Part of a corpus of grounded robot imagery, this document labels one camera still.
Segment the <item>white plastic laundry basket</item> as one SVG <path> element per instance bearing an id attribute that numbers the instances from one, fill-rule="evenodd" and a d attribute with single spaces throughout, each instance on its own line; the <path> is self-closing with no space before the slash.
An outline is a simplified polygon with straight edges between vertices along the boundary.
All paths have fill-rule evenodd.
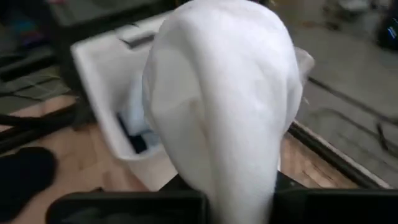
<path id="1" fill-rule="evenodd" d="M 149 190 L 189 190 L 163 146 L 137 154 L 116 117 L 125 104 L 131 82 L 142 72 L 153 36 L 167 18 L 163 13 L 112 28 L 70 48 L 104 140 L 114 158 Z"/>

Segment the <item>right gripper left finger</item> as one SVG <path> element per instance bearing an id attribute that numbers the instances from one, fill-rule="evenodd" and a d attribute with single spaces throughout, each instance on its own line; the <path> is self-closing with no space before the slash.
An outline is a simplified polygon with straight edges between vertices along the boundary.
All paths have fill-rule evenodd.
<path id="1" fill-rule="evenodd" d="M 179 176 L 156 192 L 112 192 L 101 187 L 56 199 L 46 224 L 208 224 L 208 201 Z"/>

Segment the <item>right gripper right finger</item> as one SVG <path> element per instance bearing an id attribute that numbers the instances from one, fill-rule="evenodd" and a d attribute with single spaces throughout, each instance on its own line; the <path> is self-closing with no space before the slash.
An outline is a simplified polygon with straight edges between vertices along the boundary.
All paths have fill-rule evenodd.
<path id="1" fill-rule="evenodd" d="M 308 188 L 279 172 L 270 224 L 398 224 L 398 190 Z"/>

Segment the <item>light blue patterned cloth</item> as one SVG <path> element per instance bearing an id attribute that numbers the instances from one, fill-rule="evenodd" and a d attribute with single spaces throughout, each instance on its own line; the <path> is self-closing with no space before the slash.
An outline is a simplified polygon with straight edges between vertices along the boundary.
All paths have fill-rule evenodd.
<path id="1" fill-rule="evenodd" d="M 127 97 L 119 110 L 124 125 L 131 136 L 141 135 L 148 149 L 161 145 L 159 135 L 153 128 L 149 114 L 145 111 L 144 72 L 138 70 L 132 74 Z"/>

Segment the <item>navy dotted cloth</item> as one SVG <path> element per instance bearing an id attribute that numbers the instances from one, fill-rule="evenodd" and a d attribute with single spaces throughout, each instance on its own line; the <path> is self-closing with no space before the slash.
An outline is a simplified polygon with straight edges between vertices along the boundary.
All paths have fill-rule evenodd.
<path id="1" fill-rule="evenodd" d="M 133 148 L 133 151 L 137 154 L 140 154 L 140 153 L 143 153 L 144 151 L 146 151 L 148 149 L 148 147 L 147 147 L 147 144 L 146 144 L 144 138 L 141 135 L 131 136 L 128 133 L 127 128 L 124 125 L 120 115 L 117 114 L 116 117 L 117 117 L 119 125 L 122 128 L 124 135 L 128 138 L 130 145 Z"/>

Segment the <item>white t-shirt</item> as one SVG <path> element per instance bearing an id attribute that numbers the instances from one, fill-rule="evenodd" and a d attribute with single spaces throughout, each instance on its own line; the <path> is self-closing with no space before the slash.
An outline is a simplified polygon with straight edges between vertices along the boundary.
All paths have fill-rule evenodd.
<path id="1" fill-rule="evenodd" d="M 286 26 L 258 3 L 192 0 L 162 23 L 144 69 L 146 118 L 216 224 L 269 221 L 303 86 Z"/>

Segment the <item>dark grey shirt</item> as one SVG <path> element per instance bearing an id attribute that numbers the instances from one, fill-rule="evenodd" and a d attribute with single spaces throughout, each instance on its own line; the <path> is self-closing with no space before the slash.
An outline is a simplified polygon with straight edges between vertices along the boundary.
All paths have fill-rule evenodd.
<path id="1" fill-rule="evenodd" d="M 9 222 L 38 193 L 52 185 L 58 167 L 44 147 L 23 147 L 0 156 L 0 223 Z"/>

